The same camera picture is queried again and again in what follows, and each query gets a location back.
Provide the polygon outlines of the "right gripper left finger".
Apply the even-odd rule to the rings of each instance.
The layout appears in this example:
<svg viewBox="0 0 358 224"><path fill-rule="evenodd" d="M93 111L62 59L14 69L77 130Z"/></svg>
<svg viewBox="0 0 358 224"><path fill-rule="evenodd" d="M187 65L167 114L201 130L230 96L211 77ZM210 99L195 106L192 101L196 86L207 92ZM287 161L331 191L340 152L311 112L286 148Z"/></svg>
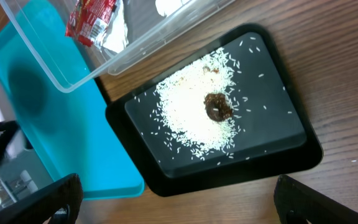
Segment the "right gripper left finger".
<svg viewBox="0 0 358 224"><path fill-rule="evenodd" d="M75 224L83 197L78 174L70 174L1 210L0 224Z"/></svg>

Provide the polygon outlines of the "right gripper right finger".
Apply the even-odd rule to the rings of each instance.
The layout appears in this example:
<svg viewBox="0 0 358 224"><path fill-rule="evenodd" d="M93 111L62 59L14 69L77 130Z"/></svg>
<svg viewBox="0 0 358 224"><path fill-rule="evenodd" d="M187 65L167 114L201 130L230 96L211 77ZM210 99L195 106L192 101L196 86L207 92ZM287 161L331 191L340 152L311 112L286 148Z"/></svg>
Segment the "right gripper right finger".
<svg viewBox="0 0 358 224"><path fill-rule="evenodd" d="M357 212L287 175L278 177L273 201L284 224L358 223Z"/></svg>

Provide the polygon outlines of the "brown food scrap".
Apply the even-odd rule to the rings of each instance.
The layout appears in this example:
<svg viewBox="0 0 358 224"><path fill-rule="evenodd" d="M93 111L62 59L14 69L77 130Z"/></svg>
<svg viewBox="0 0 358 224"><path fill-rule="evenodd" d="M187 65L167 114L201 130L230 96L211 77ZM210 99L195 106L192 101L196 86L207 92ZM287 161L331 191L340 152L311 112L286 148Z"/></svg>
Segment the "brown food scrap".
<svg viewBox="0 0 358 224"><path fill-rule="evenodd" d="M215 122L223 122L233 116L233 110L223 93L209 93L204 98L206 114Z"/></svg>

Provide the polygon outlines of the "white rice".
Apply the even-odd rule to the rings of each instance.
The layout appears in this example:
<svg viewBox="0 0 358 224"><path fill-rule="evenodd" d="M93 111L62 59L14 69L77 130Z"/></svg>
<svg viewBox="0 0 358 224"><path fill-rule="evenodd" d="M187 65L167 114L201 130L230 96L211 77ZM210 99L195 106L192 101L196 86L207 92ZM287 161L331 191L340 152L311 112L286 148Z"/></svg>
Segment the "white rice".
<svg viewBox="0 0 358 224"><path fill-rule="evenodd" d="M208 117L209 93L225 95L231 118ZM164 169L248 160L289 147L303 132L267 45L254 32L180 65L125 109Z"/></svg>

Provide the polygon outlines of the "white napkin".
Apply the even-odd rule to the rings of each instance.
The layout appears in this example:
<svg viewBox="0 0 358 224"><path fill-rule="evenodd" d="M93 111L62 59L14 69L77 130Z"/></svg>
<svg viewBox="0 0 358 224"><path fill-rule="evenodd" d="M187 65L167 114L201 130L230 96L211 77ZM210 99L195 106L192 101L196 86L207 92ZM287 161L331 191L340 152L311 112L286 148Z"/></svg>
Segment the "white napkin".
<svg viewBox="0 0 358 224"><path fill-rule="evenodd" d="M127 47L129 41L127 39L127 25L124 19L123 0L117 0L115 7L106 35L102 41L102 46L118 54Z"/></svg>
<svg viewBox="0 0 358 224"><path fill-rule="evenodd" d="M163 16L167 17L185 5L189 0L156 0L155 6L157 12Z"/></svg>

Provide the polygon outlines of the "red snack wrapper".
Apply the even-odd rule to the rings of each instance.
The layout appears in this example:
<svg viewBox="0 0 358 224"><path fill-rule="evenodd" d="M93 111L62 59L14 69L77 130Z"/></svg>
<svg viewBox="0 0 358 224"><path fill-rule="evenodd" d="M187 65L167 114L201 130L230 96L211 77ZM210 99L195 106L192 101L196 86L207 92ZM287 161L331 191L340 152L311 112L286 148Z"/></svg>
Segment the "red snack wrapper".
<svg viewBox="0 0 358 224"><path fill-rule="evenodd" d="M106 33L116 0L77 0L66 25L65 36L91 47L99 45Z"/></svg>

